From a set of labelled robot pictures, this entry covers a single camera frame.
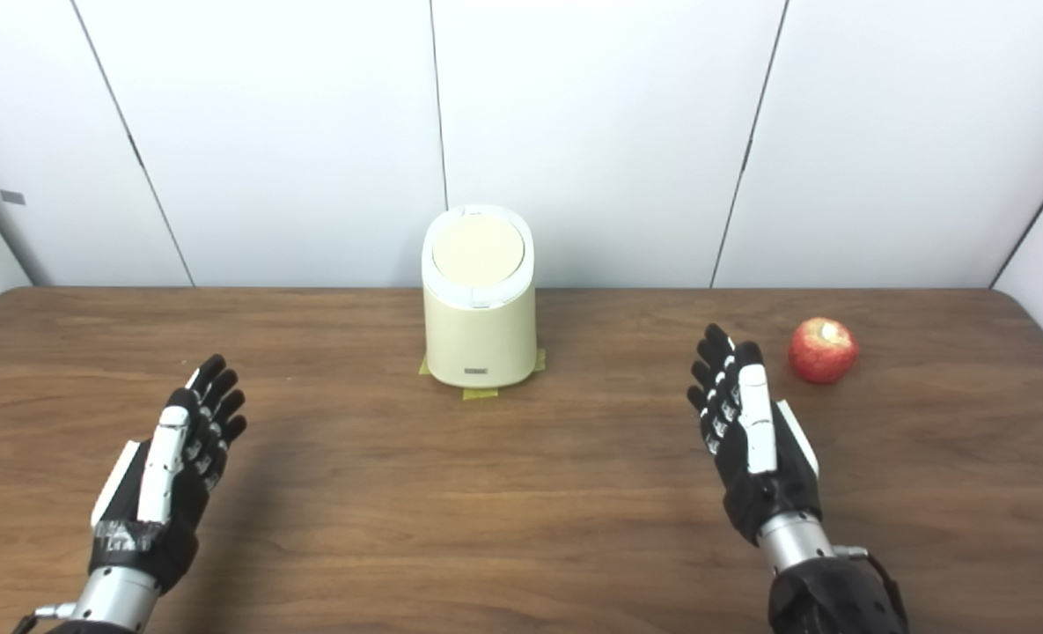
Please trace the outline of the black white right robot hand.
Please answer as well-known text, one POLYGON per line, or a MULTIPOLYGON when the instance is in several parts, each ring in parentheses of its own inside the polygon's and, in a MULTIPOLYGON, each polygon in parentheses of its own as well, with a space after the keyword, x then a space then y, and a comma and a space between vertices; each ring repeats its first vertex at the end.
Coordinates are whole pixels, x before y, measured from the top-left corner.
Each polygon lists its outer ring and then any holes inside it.
POLYGON ((771 396, 760 346, 710 322, 695 346, 687 400, 713 456, 723 509, 751 544, 778 515, 820 518, 818 458, 786 403, 771 396))

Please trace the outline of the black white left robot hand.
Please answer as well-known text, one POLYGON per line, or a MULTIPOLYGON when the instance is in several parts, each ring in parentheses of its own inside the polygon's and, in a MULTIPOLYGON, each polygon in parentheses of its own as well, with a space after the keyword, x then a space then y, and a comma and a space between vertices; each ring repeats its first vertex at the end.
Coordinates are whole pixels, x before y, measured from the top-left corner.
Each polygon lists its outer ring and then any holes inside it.
POLYGON ((123 567, 168 593, 191 569, 210 495, 247 428, 237 381, 224 356, 208 357, 172 392, 151 436, 126 442, 91 514, 88 572, 123 567))

